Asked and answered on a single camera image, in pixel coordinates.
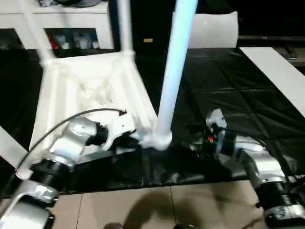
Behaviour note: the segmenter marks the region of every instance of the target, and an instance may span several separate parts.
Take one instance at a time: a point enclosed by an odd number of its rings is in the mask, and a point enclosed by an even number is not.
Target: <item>white frame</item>
[[[154,147],[158,150],[165,150],[172,140],[170,128],[197,2],[198,0],[177,0],[175,20],[170,38],[162,96],[160,101],[159,118],[155,130],[153,130],[150,136],[147,136],[143,140],[143,147]],[[48,66],[48,64],[54,61],[55,58],[52,52],[44,46],[44,40],[47,39],[46,34],[43,28],[36,23],[26,1],[19,0],[19,3],[25,21],[31,30],[34,40],[37,43],[41,64],[42,66]],[[122,42],[121,53],[127,60],[130,59],[133,62],[134,51],[132,49],[130,3],[128,0],[118,0],[118,7],[121,28],[120,37]],[[5,158],[3,154],[7,153],[11,152],[0,152],[3,158]],[[18,155],[20,160],[24,157],[25,153],[26,152],[21,152],[21,154]]]
[[[22,14],[0,14],[0,29],[14,29],[25,49],[36,47],[36,42]]]

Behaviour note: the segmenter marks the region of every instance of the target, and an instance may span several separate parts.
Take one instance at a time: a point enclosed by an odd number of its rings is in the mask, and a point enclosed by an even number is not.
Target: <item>tiled floor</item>
[[[248,181],[144,188],[62,196],[53,229],[172,229],[176,223],[198,229],[266,229]]]

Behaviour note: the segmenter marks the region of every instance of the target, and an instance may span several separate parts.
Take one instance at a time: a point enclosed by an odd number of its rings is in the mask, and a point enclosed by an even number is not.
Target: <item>shelf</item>
[[[33,13],[107,13],[108,2],[100,2],[87,8],[68,8],[61,6],[40,7],[36,0],[28,0]],[[0,14],[21,13],[17,0],[0,0]]]

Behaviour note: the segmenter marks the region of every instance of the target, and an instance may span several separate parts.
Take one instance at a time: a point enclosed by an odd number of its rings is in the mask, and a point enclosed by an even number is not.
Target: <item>black plastic sheet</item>
[[[60,53],[59,56],[73,56],[75,53]],[[29,62],[27,55],[23,62]],[[135,62],[143,79],[151,102],[159,109],[166,55],[148,57],[136,55]],[[21,65],[10,70],[11,87],[22,84],[19,74],[26,71],[34,89],[21,90],[30,94],[33,101],[38,99],[41,68],[38,61],[32,68]],[[3,64],[1,69],[9,69]],[[14,123],[14,130],[25,128],[31,133],[36,106],[21,96],[16,101],[30,104],[24,106],[29,112],[29,125],[24,127],[16,120],[18,114],[4,103],[7,118],[1,120]],[[178,100],[175,108],[171,147],[163,152],[154,149],[137,149],[125,153],[77,165],[70,178],[70,184],[63,193],[108,191],[128,188],[143,188],[167,185],[182,185],[204,182],[220,182],[245,179],[241,168],[231,173],[217,161],[200,160],[198,155],[182,143],[189,141],[193,125],[202,125],[209,111],[221,108],[228,128],[263,139],[270,152],[281,162],[283,168],[294,173],[305,172],[305,119],[285,98],[270,80],[238,49],[190,50],[184,67]],[[20,143],[24,135],[14,135]],[[5,180],[12,172],[8,165],[0,164],[1,179]]]

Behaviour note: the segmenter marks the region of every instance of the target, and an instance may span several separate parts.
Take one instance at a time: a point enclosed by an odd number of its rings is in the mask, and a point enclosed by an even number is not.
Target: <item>table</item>
[[[60,56],[69,56],[69,53],[64,52]],[[35,90],[34,92],[18,91],[18,93],[20,98],[29,93],[35,100],[34,98],[38,98],[39,83],[37,81],[41,77],[41,69],[35,60],[28,65],[30,62],[26,58],[28,56],[24,55],[14,63],[23,62],[22,68],[12,69],[14,65],[10,63],[6,70],[10,72],[10,75],[16,75],[21,69],[26,72],[27,83]],[[159,108],[165,60],[166,55],[158,57],[136,55],[135,57],[139,73],[156,111]],[[281,73],[281,80],[276,77],[279,73]],[[228,128],[262,138],[271,153],[284,164],[284,167],[287,166],[286,161],[288,161],[294,173],[303,173],[305,171],[305,122],[301,114],[302,100],[299,101],[296,98],[301,97],[300,85],[304,82],[304,77],[269,48],[189,50],[174,113],[172,146],[164,152],[154,149],[136,150],[115,158],[104,158],[77,165],[71,182],[63,193],[245,179],[245,172],[241,168],[236,168],[236,171],[231,174],[216,161],[200,160],[197,154],[182,145],[189,140],[191,127],[202,125],[202,119],[215,108],[222,109]],[[19,87],[22,88],[20,78],[18,82]],[[288,82],[293,83],[294,86],[291,88],[295,93],[299,93],[299,96],[293,97],[294,94],[289,93],[289,89],[285,86],[289,85]],[[17,104],[22,103],[20,98],[16,98]],[[36,106],[37,104],[33,103],[19,110],[19,112],[29,112],[27,120],[30,121],[27,122],[27,128],[21,120],[18,120],[20,124],[16,123],[18,115],[14,114],[9,104],[6,104],[6,110],[10,111],[10,114],[6,114],[6,122],[4,123],[3,118],[1,119],[2,127],[9,133],[22,130],[14,137],[19,142],[23,139],[25,148],[28,147],[24,140],[25,133],[31,133],[30,122],[33,124]],[[5,126],[6,123],[11,123],[10,129]],[[6,175],[12,172],[12,169],[3,161],[1,161],[0,170],[3,174],[2,181],[5,181]]]

